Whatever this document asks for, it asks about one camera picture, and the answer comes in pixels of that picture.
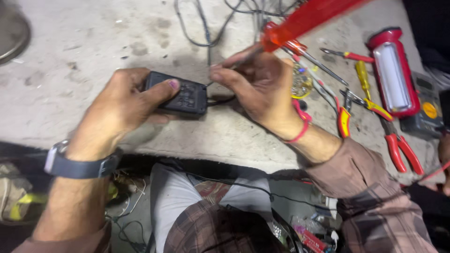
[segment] red thread bracelet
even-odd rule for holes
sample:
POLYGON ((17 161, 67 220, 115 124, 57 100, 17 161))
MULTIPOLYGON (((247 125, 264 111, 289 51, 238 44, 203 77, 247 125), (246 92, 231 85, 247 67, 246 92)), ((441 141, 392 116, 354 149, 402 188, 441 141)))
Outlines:
POLYGON ((311 116, 308 113, 303 112, 302 109, 300 109, 300 104, 298 103, 297 99, 292 99, 292 105, 295 107, 298 115, 305 123, 303 124, 303 129, 297 135, 297 137, 295 137, 293 140, 285 140, 285 143, 293 143, 298 141, 298 139, 300 139, 306 133, 306 131, 308 130, 309 122, 312 120, 311 116))

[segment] black remote control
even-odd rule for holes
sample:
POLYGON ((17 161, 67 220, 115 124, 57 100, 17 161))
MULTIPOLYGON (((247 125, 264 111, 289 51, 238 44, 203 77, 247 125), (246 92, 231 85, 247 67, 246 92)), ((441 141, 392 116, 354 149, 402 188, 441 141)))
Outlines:
POLYGON ((159 105, 159 111, 180 117, 200 118, 205 115, 207 94, 204 84, 152 71, 147 77, 145 89, 148 90, 167 79, 180 81, 180 91, 175 97, 159 105))

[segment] red pliers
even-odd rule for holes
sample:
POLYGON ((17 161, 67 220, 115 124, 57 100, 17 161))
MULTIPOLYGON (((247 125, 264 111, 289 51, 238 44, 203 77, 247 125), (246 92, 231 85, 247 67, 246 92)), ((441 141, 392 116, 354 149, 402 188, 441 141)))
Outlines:
POLYGON ((414 154, 414 151, 411 149, 408 142, 406 142, 405 138, 397 134, 397 129, 395 129, 394 124, 392 122, 389 122, 384 118, 380 119, 381 125, 383 126, 383 129, 386 133, 384 138, 386 139, 387 146, 389 148, 389 154, 391 156, 392 162, 397 168, 397 171, 400 173, 407 172, 405 164, 401 159, 400 152, 398 149, 400 147, 401 151, 403 151, 406 158, 409 160, 414 172, 418 175, 423 175, 424 172, 422 169, 422 165, 420 165, 419 159, 417 159, 416 154, 414 154))

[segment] plaid shirt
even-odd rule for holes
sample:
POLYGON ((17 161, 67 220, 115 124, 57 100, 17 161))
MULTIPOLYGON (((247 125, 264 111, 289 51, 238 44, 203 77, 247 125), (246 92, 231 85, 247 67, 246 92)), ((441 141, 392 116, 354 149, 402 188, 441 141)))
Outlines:
MULTIPOLYGON (((437 252, 421 209, 387 174, 380 154, 346 138, 333 158, 307 173, 324 194, 339 199, 346 251, 437 252)), ((85 245, 85 253, 107 252, 109 227, 67 242, 28 239, 14 252, 79 252, 79 247, 70 247, 75 244, 85 245)), ((164 246, 166 253, 285 251, 262 217, 204 200, 180 214, 164 246)))

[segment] black watch strap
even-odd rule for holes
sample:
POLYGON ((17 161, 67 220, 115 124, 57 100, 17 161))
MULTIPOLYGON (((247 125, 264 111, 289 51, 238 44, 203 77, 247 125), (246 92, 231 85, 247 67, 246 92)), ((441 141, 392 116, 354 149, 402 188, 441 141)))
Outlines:
POLYGON ((56 151, 52 155, 53 157, 51 158, 53 162, 51 162, 50 164, 46 164, 45 170, 51 175, 62 176, 66 178, 101 178, 108 176, 114 170, 116 170, 120 159, 122 158, 122 155, 123 151, 120 148, 117 148, 114 153, 104 159, 92 162, 79 162, 65 158, 64 153, 61 153, 58 149, 56 149, 56 151))

